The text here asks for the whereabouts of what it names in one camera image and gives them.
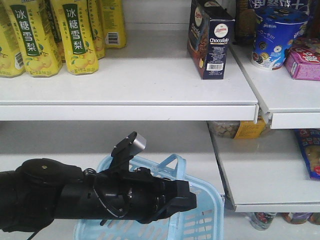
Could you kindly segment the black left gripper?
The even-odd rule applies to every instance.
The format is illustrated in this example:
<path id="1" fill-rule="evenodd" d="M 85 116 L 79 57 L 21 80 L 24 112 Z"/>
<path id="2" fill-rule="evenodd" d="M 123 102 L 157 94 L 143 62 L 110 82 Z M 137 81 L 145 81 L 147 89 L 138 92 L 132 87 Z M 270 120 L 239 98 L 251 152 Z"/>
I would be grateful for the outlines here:
<path id="1" fill-rule="evenodd" d="M 197 207 L 188 181 L 155 177 L 145 167 L 101 171 L 93 189 L 108 219 L 149 224 Z"/>

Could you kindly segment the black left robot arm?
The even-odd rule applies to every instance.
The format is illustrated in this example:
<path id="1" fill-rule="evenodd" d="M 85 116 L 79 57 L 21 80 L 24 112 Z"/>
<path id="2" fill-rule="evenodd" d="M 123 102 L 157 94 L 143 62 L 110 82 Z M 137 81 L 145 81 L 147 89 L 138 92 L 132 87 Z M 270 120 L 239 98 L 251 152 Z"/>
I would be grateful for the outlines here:
<path id="1" fill-rule="evenodd" d="M 145 167 L 130 171 L 128 161 L 113 160 L 108 169 L 97 172 L 35 158 L 0 174 L 4 232 L 37 232 L 55 219 L 148 224 L 196 206 L 187 181 L 154 177 Z"/>

